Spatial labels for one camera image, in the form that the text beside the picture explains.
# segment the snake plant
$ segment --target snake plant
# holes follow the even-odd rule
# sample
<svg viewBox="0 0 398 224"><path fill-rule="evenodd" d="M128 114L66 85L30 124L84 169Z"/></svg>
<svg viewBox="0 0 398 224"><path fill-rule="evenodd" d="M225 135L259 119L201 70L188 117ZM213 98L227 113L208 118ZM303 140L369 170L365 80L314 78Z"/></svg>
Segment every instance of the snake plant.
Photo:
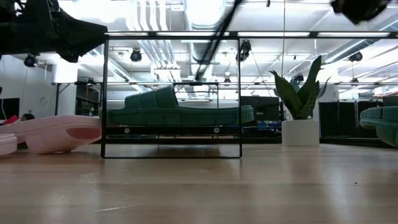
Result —
<svg viewBox="0 0 398 224"><path fill-rule="evenodd" d="M276 91L274 90L274 92L284 102L293 119L308 119L315 107L316 100L325 94L330 78L322 88L319 87L317 76L321 70L321 64L322 56L319 56L311 64L307 80L301 88L295 80L292 79L289 83L277 72L270 71L275 77Z"/></svg>

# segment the potted plant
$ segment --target potted plant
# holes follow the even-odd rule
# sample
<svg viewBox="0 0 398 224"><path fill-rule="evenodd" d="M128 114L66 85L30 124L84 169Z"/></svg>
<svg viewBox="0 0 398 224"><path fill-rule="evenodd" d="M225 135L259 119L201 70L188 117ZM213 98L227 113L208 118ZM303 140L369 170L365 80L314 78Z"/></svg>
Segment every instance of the potted plant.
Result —
<svg viewBox="0 0 398 224"><path fill-rule="evenodd" d="M282 122L282 144L284 146L319 146L319 123L311 118L315 102L325 94L326 85L320 88L317 75L321 69L322 57L311 64L307 80L300 88L297 80L290 83L277 72L275 77L276 95L290 111L293 121Z"/></svg>

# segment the white planter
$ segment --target white planter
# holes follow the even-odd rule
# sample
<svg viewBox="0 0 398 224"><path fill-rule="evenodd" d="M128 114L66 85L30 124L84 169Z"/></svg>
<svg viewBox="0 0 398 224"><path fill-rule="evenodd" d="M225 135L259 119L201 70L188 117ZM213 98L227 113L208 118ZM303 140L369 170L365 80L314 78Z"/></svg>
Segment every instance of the white planter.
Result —
<svg viewBox="0 0 398 224"><path fill-rule="evenodd" d="M283 121L283 146L319 146L319 123L312 119Z"/></svg>

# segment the wooden floor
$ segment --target wooden floor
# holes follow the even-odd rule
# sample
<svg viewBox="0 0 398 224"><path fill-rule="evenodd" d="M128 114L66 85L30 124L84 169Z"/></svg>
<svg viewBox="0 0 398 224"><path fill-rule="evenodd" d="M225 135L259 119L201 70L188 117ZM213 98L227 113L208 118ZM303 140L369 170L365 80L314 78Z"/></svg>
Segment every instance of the wooden floor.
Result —
<svg viewBox="0 0 398 224"><path fill-rule="evenodd" d="M108 147L117 154L119 146ZM398 223L398 150L245 146L239 159L0 158L0 222Z"/></svg>

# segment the black wire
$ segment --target black wire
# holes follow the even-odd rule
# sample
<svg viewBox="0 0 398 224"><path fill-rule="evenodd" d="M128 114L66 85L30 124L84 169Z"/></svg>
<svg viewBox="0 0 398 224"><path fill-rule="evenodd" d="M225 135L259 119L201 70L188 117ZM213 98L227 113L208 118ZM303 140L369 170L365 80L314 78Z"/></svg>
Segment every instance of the black wire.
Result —
<svg viewBox="0 0 398 224"><path fill-rule="evenodd" d="M205 53L202 56L202 59L200 61L197 74L195 76L195 80L198 81L203 75L200 74L200 68L203 64L205 64L205 70L208 68L210 60L213 59L214 54L217 51L217 48L224 37L224 34L226 30L228 29L232 18L234 17L234 14L236 12L236 9L240 4L243 3L244 0L235 0L234 5L231 10L229 10L229 13L227 13L226 16L224 16L222 22L220 22L217 26L217 29L215 30L215 33L211 37L211 40L209 41L207 48L205 50Z"/></svg>

